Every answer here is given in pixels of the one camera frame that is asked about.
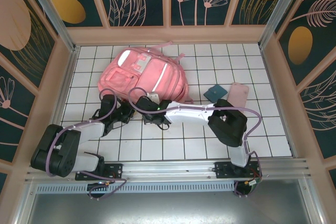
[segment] backpack strap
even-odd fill
[[[180,55],[175,59],[175,61],[178,63],[179,60],[181,60],[184,56],[185,56],[185,54],[180,54]]]
[[[162,48],[162,47],[169,46],[169,45],[171,45],[171,44],[172,44],[172,42],[169,41],[169,42],[167,42],[167,43],[163,43],[163,44],[160,44],[160,45],[152,46],[151,48]]]

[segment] white square tile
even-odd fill
[[[184,159],[183,139],[164,139],[163,159]]]
[[[103,72],[110,62],[110,59],[95,59],[92,72]]]
[[[228,158],[227,147],[217,138],[206,138],[206,154],[208,158]]]
[[[269,136],[268,142],[271,147],[273,157],[292,156],[286,136]]]
[[[89,120],[98,109],[100,109],[100,103],[87,103],[84,109],[83,120]]]
[[[205,137],[217,137],[208,125],[204,126],[203,128]]]
[[[169,45],[169,46],[163,47],[162,52],[164,55],[170,56],[170,57],[179,56],[178,45]]]
[[[102,72],[95,72],[91,75],[90,87],[97,87]]]
[[[89,153],[98,153],[98,144],[99,141],[87,141],[84,142],[80,145],[78,145],[78,153],[84,153],[84,152],[89,152]]]
[[[77,60],[75,72],[92,72],[93,59]]]
[[[267,137],[265,136],[255,136],[249,137],[247,139],[248,147],[250,152],[255,151],[258,157],[272,157],[269,145],[267,142]]]
[[[140,140],[121,140],[119,161],[139,161],[141,153]]]
[[[213,56],[228,56],[226,44],[211,44]]]
[[[245,56],[230,56],[232,69],[248,69]]]
[[[230,58],[224,57],[214,57],[215,69],[232,69]]]
[[[260,114],[259,104],[258,104],[257,100],[247,100],[245,107],[250,109],[250,110],[254,110],[254,111],[256,111]],[[257,115],[254,115],[254,114],[252,114],[250,112],[247,112],[247,111],[244,112],[244,115],[246,115],[246,117],[248,117],[248,118],[257,117]]]
[[[94,59],[97,47],[80,47],[78,59]]]
[[[106,136],[100,138],[100,140],[119,140],[121,132],[121,122],[117,122],[113,125],[113,130],[109,132]]]
[[[200,84],[216,84],[215,70],[199,70],[197,73]]]
[[[99,141],[98,154],[105,161],[118,161],[120,141]]]
[[[246,55],[260,55],[258,44],[243,44]]]
[[[248,100],[256,100],[256,92],[254,90],[254,86],[253,84],[244,84],[246,86],[248,86],[248,95],[247,95],[247,99]]]
[[[184,70],[196,70],[196,57],[183,57],[180,60],[180,65]]]
[[[179,45],[179,53],[186,56],[195,56],[195,46],[191,45]]]
[[[68,126],[72,126],[72,125],[77,124],[77,123],[81,123],[81,122],[79,122],[79,121],[77,121],[77,122],[62,122],[61,126],[68,127]]]
[[[156,124],[143,125],[142,139],[162,139],[162,130]]]
[[[245,69],[243,70],[234,69],[232,71],[235,77],[235,82],[242,83],[242,84],[252,83],[250,71],[248,69],[246,70]]]
[[[115,58],[118,54],[121,53],[122,50],[128,48],[129,46],[113,46],[112,50],[112,58]]]
[[[229,51],[229,55],[239,55],[244,56],[244,49],[242,44],[227,44],[227,49]]]
[[[133,117],[131,118],[131,120],[141,120],[142,119],[142,114],[140,114],[138,111],[135,111],[135,113],[133,114]]]
[[[218,84],[232,84],[234,82],[232,70],[216,70]]]
[[[278,136],[285,134],[280,117],[262,118],[262,120],[264,121],[266,133],[268,136]]]
[[[279,116],[275,100],[259,100],[258,103],[262,116]]]
[[[265,69],[251,69],[253,83],[269,83]]]
[[[200,101],[200,91],[198,85],[189,85],[189,97],[194,101]]]
[[[85,104],[67,104],[63,121],[82,121]]]
[[[184,140],[185,159],[206,158],[204,138],[189,138]]]
[[[141,139],[142,121],[130,121],[121,128],[121,139]]]
[[[252,129],[252,127],[254,127],[257,124],[257,122],[258,122],[258,118],[248,118],[247,123],[246,123],[247,125],[246,133],[250,129]],[[265,128],[262,122],[259,124],[259,126],[254,131],[252,131],[250,136],[266,136]]]
[[[182,123],[172,123],[168,130],[163,131],[163,138],[183,138]]]
[[[261,56],[247,56],[247,63],[250,69],[264,69],[264,61]]]
[[[154,46],[157,46],[157,45],[146,45],[147,48],[154,47]],[[156,48],[155,50],[162,52],[162,47]]]
[[[212,56],[210,44],[196,44],[196,56]]]
[[[89,88],[88,97],[86,99],[87,103],[100,103],[99,90],[96,87]]]
[[[88,87],[90,83],[91,73],[75,73],[72,79],[71,87]]]
[[[208,101],[208,99],[204,96],[204,93],[209,90],[209,88],[213,87],[214,85],[199,85],[199,90],[201,93],[201,101]],[[227,94],[223,96],[221,99],[227,99],[228,94],[230,92],[231,84],[221,84],[220,85],[223,89],[227,91]]]
[[[183,123],[184,138],[204,137],[203,127],[194,123]]]
[[[201,101],[200,103],[195,102],[196,105],[208,105],[208,104],[211,104],[211,103],[212,103],[211,101]]]
[[[112,57],[113,46],[99,46],[97,47],[96,59]]]
[[[258,99],[274,99],[270,84],[254,84]]]
[[[214,69],[214,62],[212,57],[196,57],[197,69]]]
[[[162,160],[162,139],[142,140],[141,160]]]
[[[188,84],[198,84],[198,76],[196,70],[187,70],[185,75],[188,80]]]
[[[89,88],[71,88],[68,103],[85,103]]]

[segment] vent grille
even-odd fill
[[[95,189],[92,193],[111,192],[120,184],[109,188]],[[178,193],[204,191],[233,191],[234,182],[171,182],[171,183],[128,183],[117,193]],[[38,194],[87,194],[87,184],[40,184]]]

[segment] robotic arm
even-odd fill
[[[103,97],[101,108],[95,112],[93,120],[101,118],[111,111],[114,97],[114,95]],[[156,104],[148,97],[142,96],[135,106],[143,115],[145,124],[166,124],[169,126],[172,123],[188,122],[208,125],[219,141],[228,146],[231,163],[238,168],[247,166],[249,154],[243,141],[247,118],[238,110],[214,110],[215,107],[232,106],[226,100],[219,99],[216,103],[208,105],[181,104],[170,100],[163,100],[160,104]],[[50,172],[66,177],[71,172],[85,170],[97,176],[108,177],[107,165],[105,165],[103,157],[93,153],[78,153],[78,146],[90,139],[107,135],[113,130],[113,124],[116,122],[128,123],[134,112],[135,110],[128,101],[118,100],[114,111],[100,122],[88,121],[88,123],[65,131],[56,142],[56,148],[52,149],[49,161]],[[46,128],[31,159],[33,168],[46,170],[47,154],[52,147],[53,140],[62,129],[62,126],[54,124]]]

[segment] pink phone case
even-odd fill
[[[231,103],[234,107],[245,108],[248,91],[248,86],[240,83],[232,83],[227,101]]]

